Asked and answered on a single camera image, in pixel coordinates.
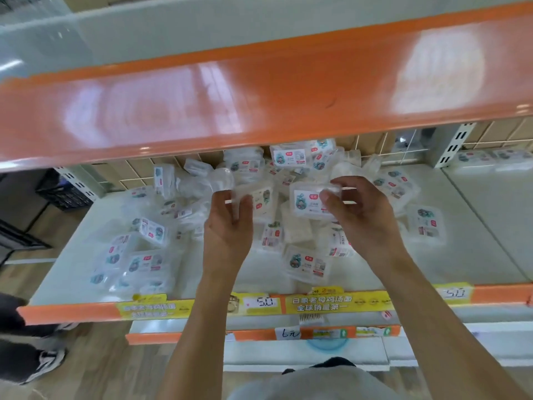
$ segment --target sneaker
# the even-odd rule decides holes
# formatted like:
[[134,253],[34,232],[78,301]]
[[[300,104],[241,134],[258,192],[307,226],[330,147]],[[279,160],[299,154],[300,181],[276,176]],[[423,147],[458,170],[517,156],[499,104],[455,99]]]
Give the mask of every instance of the sneaker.
[[50,372],[56,369],[61,365],[67,356],[66,349],[58,349],[57,351],[40,351],[39,352],[39,367],[37,370],[23,382],[26,384],[32,380],[38,378],[41,375],[44,375],[47,372]]
[[77,326],[79,326],[78,322],[65,322],[63,324],[59,324],[56,327],[56,333],[59,333],[61,331],[70,331],[71,329],[75,329]]

